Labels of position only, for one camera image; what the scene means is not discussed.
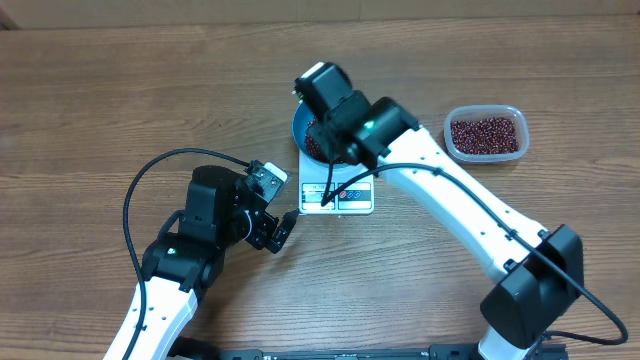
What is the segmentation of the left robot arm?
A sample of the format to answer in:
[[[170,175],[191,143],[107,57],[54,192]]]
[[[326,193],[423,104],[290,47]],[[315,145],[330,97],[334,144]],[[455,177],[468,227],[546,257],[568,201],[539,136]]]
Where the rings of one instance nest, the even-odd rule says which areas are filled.
[[[279,252],[297,214],[266,209],[289,180],[272,163],[252,162],[243,173],[221,166],[194,169],[184,209],[175,211],[145,250],[127,316],[108,359],[217,359],[215,346],[182,336],[224,267],[228,248],[245,241]]]

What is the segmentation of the red adzuki beans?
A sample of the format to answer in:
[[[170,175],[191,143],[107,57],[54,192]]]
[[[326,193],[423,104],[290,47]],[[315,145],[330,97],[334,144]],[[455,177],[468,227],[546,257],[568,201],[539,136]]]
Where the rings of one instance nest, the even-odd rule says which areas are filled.
[[[504,155],[526,152],[529,138],[519,123],[507,117],[474,121],[452,121],[449,126],[450,150],[462,155]]]

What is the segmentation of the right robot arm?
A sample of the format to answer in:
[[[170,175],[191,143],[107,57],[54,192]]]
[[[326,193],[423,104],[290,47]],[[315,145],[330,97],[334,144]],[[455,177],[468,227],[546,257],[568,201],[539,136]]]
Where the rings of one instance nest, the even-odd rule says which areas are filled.
[[[477,259],[495,286],[480,309],[489,329],[476,359],[524,359],[578,299],[583,245],[566,225],[527,218],[457,165],[416,117],[389,97],[374,103],[336,64],[319,62],[294,82],[316,117],[311,129],[328,156],[377,170],[412,196]]]

